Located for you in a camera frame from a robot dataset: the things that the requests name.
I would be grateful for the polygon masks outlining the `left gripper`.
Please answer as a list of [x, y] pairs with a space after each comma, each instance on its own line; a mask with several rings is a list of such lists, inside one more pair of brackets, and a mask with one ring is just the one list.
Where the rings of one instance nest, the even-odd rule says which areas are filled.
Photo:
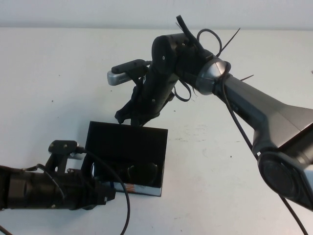
[[115, 199], [113, 183], [94, 181], [77, 169], [68, 169], [61, 185], [65, 195], [61, 203], [62, 209], [89, 211]]

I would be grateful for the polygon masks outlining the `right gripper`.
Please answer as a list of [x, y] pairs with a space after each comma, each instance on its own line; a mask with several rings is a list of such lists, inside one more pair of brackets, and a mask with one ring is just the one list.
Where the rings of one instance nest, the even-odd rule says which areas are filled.
[[136, 99], [130, 99], [115, 113], [119, 124], [130, 119], [132, 126], [142, 127], [150, 120], [157, 118], [164, 107], [178, 76], [161, 74], [157, 70], [149, 70]]

